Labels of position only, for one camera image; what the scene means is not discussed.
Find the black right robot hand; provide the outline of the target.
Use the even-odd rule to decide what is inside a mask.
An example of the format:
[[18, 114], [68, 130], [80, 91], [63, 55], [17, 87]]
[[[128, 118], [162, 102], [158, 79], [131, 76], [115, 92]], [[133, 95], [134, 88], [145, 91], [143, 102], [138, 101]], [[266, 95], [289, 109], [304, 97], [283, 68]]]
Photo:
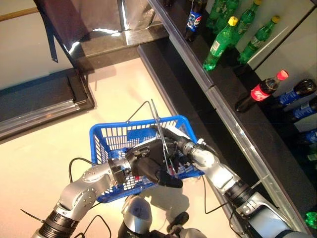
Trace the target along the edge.
[[171, 125], [166, 127], [151, 125], [150, 128], [157, 131], [162, 140], [163, 146], [167, 146], [167, 158], [175, 170], [175, 173], [178, 173], [179, 163], [185, 164], [187, 161], [187, 159], [183, 159], [185, 155], [183, 149], [188, 142], [191, 142], [190, 137]]

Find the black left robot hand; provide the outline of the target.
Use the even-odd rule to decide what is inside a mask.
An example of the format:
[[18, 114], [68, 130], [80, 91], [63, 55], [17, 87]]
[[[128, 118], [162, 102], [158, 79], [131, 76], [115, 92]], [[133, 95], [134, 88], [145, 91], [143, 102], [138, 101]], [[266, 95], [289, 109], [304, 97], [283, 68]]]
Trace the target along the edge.
[[182, 188], [182, 180], [167, 172], [160, 139], [153, 138], [130, 148], [125, 158], [134, 176], [146, 176], [151, 182], [161, 186]]

